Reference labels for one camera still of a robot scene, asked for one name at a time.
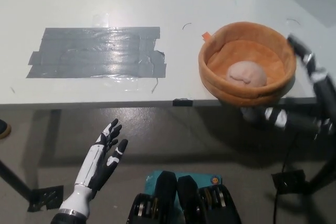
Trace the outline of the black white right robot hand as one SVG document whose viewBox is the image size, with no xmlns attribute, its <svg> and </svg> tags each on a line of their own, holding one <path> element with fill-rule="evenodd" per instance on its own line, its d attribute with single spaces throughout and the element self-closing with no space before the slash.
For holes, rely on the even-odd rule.
<svg viewBox="0 0 336 224">
<path fill-rule="evenodd" d="M 294 129 L 314 136 L 335 135 L 335 85 L 328 71 L 318 64 L 315 53 L 297 36 L 290 34 L 287 41 L 306 68 L 322 115 L 312 117 L 294 112 L 293 108 L 256 106 L 241 108 L 243 118 L 254 125 L 281 130 Z"/>
</svg>

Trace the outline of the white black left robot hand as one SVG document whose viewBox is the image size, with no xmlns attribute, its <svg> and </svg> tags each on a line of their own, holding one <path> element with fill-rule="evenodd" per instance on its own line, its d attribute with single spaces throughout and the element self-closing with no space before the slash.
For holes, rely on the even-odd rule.
<svg viewBox="0 0 336 224">
<path fill-rule="evenodd" d="M 90 202 L 118 166 L 128 140 L 117 140 L 122 125 L 114 119 L 90 147 L 77 175 L 73 193 L 61 204 L 59 212 L 88 219 Z"/>
</svg>

